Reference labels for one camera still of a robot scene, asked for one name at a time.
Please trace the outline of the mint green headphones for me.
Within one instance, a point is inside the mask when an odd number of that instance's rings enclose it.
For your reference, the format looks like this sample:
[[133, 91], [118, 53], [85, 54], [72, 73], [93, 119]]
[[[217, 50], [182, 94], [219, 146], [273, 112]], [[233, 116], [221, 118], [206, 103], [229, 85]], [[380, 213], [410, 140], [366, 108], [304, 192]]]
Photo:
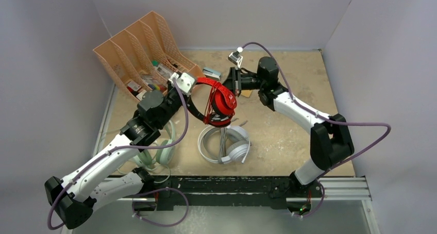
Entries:
[[[175, 141], [176, 131], [175, 131], [174, 123], [170, 120], [169, 123], [166, 124], [164, 128], [169, 138], [163, 140], [159, 146], [166, 146]], [[149, 172], [154, 171], [157, 168], [155, 166], [156, 163], [167, 168], [169, 171], [167, 177], [161, 181], [156, 181], [156, 180], [154, 181], [154, 183], [164, 183], [171, 176], [171, 169], [169, 167], [169, 163], [173, 158], [174, 151], [175, 151], [175, 146], [160, 148], [156, 150], [156, 153], [153, 156], [151, 156], [148, 150], [144, 150], [139, 155], [136, 155], [132, 159], [129, 159], [129, 162], [134, 162], [138, 167], [146, 169]]]

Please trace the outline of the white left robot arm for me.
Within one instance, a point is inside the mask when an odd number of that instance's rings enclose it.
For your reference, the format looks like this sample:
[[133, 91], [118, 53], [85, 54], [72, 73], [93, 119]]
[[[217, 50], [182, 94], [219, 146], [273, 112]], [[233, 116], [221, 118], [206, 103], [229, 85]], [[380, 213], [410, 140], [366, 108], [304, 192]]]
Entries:
[[160, 137], [160, 131], [180, 108], [184, 111], [185, 124], [189, 123], [190, 99], [191, 91], [178, 86], [170, 87], [166, 95], [160, 91], [147, 92], [137, 104], [132, 118], [102, 151], [62, 178], [49, 178], [44, 184], [51, 206], [47, 216], [48, 229], [75, 229], [96, 210], [120, 198], [131, 195], [148, 197], [163, 191], [146, 169], [135, 168], [110, 182], [105, 182], [105, 179], [126, 161], [147, 150], [171, 148], [181, 142], [188, 126], [177, 140], [166, 145], [153, 145]]

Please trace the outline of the white over-ear headphones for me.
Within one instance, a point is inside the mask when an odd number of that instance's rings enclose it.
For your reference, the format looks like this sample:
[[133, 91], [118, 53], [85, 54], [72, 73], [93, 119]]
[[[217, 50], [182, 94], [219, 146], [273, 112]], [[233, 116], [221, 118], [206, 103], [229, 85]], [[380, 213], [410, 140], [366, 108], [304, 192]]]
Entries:
[[[220, 132], [219, 154], [215, 159], [204, 154], [208, 152], [206, 142], [216, 132]], [[241, 125], [228, 125], [224, 128], [207, 126], [197, 139], [197, 148], [200, 155], [214, 164], [228, 164], [231, 162], [244, 163], [249, 154], [251, 141], [248, 132]]]

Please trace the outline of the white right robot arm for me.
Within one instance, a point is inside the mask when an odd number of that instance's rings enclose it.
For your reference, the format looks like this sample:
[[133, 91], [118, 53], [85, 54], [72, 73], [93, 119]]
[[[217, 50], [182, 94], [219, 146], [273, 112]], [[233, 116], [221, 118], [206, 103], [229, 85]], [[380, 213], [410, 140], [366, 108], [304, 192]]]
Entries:
[[224, 82], [231, 92], [239, 96], [243, 90], [258, 90], [259, 100], [264, 106], [290, 118], [310, 136], [310, 158], [289, 176], [289, 189], [293, 195], [304, 195], [310, 184], [324, 172], [354, 153], [345, 118], [299, 103], [299, 99], [291, 96], [279, 82], [279, 67], [272, 57], [259, 59], [255, 73], [241, 67], [243, 58], [236, 52], [228, 59], [235, 64]]

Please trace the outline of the red black headphones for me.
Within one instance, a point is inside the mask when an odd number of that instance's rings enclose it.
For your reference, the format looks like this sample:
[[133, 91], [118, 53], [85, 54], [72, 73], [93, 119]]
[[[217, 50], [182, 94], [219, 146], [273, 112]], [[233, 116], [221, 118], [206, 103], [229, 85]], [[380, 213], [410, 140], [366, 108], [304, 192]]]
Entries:
[[196, 85], [208, 85], [211, 89], [204, 113], [201, 113], [192, 99], [188, 98], [187, 109], [189, 113], [206, 125], [218, 128], [228, 126], [235, 115], [234, 110], [237, 107], [235, 95], [220, 82], [207, 77], [199, 77]]

